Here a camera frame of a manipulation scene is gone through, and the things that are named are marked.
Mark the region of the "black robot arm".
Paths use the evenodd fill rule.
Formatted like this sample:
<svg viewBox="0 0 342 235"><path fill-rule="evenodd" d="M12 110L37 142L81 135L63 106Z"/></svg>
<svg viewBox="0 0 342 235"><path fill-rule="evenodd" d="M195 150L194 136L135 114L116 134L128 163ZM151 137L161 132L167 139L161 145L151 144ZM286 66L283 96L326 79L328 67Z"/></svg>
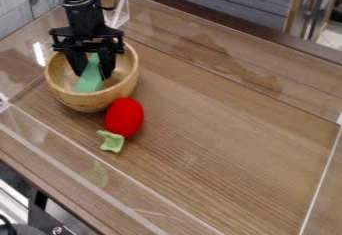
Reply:
<svg viewBox="0 0 342 235"><path fill-rule="evenodd" d="M101 79L111 77L116 68L116 55L123 54L124 32L105 25L103 11L116 5L103 6L101 0L63 0L68 26L51 28L52 48L67 58L73 73L81 76L88 64L88 53L99 56Z"/></svg>

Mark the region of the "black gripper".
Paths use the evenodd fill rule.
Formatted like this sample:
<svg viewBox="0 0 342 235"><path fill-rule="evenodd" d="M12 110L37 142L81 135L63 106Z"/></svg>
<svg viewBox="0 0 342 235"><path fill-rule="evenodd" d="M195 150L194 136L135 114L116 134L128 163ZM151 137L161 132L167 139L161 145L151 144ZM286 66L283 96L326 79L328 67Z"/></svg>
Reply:
<svg viewBox="0 0 342 235"><path fill-rule="evenodd" d="M95 29L92 35L76 35L69 27L52 28L48 33L53 40L52 48L57 52L64 52L76 76L81 76L88 64L85 52L99 51L100 74L101 78L107 80L116 67L115 53L123 54L125 51L124 32L101 26Z"/></svg>

